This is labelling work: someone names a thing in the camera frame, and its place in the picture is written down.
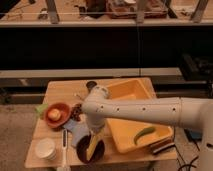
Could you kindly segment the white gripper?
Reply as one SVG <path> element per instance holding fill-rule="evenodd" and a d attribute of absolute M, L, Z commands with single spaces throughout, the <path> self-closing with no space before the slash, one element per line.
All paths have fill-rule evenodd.
<path fill-rule="evenodd" d="M 93 133 L 97 134 L 104 128 L 105 119 L 99 116 L 88 116 L 87 125 Z"/>

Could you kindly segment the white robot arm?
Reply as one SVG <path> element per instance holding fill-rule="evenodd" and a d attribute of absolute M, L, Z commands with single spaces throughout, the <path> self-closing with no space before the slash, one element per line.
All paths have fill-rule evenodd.
<path fill-rule="evenodd" d="M 106 87 L 95 86 L 82 104 L 91 129 L 101 128 L 105 118 L 142 121 L 182 127 L 202 133 L 196 171 L 213 169 L 213 99 L 153 98 L 111 100 Z"/>

